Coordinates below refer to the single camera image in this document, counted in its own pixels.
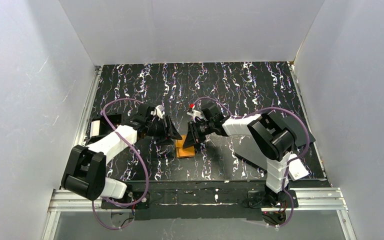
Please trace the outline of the orange card holder wallet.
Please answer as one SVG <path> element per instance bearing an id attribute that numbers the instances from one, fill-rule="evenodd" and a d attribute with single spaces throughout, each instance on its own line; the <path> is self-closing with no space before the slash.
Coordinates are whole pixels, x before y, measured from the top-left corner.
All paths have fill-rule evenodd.
<path id="1" fill-rule="evenodd" d="M 196 155 L 194 146 L 190 146 L 186 148 L 183 147 L 183 144 L 186 140 L 186 136 L 187 136 L 186 134 L 183 134 L 181 136 L 182 140 L 178 140 L 178 139 L 175 140 L 175 152 L 176 152 L 176 157 L 178 159 L 191 158 Z"/>

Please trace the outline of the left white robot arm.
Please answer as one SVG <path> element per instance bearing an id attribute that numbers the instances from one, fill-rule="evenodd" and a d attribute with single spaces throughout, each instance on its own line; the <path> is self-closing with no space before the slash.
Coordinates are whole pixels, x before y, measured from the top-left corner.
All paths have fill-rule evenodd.
<path id="1" fill-rule="evenodd" d="M 61 186 L 94 201 L 99 197 L 122 199 L 128 185 L 106 176 L 107 164 L 126 148 L 145 137 L 160 145 L 171 145 L 182 136 L 162 105 L 140 104 L 136 114 L 122 121 L 114 131 L 86 146 L 71 149 L 62 175 Z"/>

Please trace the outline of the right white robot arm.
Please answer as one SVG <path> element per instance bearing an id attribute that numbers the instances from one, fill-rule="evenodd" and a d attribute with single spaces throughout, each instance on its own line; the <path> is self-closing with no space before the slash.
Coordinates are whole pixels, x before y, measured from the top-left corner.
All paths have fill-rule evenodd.
<path id="1" fill-rule="evenodd" d="M 191 108 L 183 148 L 203 143 L 210 134 L 223 137 L 249 136 L 266 158 L 265 198 L 273 203 L 285 196 L 289 181 L 287 162 L 295 147 L 296 134 L 275 113 L 258 113 L 244 118 L 224 115 L 215 103 L 206 103 L 200 111 Z"/>

